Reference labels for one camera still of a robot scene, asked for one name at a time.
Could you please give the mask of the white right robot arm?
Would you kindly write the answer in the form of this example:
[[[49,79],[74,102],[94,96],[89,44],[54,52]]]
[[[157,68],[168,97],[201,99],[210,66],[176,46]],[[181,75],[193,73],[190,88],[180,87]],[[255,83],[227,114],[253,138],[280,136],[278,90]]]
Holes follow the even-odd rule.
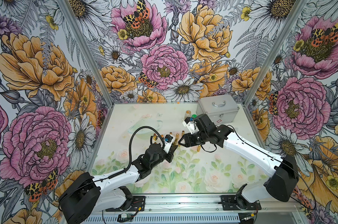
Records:
[[[203,146],[209,142],[238,154],[268,176],[267,180],[242,185],[232,205],[246,210],[250,204],[270,197],[280,202],[289,201],[299,180],[294,157],[289,155],[282,157],[250,143],[238,135],[232,126],[198,127],[194,122],[183,123],[183,125],[189,133],[179,140],[180,145],[184,147]]]

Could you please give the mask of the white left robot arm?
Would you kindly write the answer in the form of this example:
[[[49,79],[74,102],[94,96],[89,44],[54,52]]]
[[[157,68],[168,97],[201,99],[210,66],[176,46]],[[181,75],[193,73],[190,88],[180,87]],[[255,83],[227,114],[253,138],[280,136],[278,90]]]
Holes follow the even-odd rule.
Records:
[[[178,148],[173,143],[153,143],[131,163],[128,170],[106,175],[81,174],[59,198],[59,207],[68,224],[80,224],[94,211],[128,210],[133,196],[126,187],[145,179],[163,161],[172,162]]]

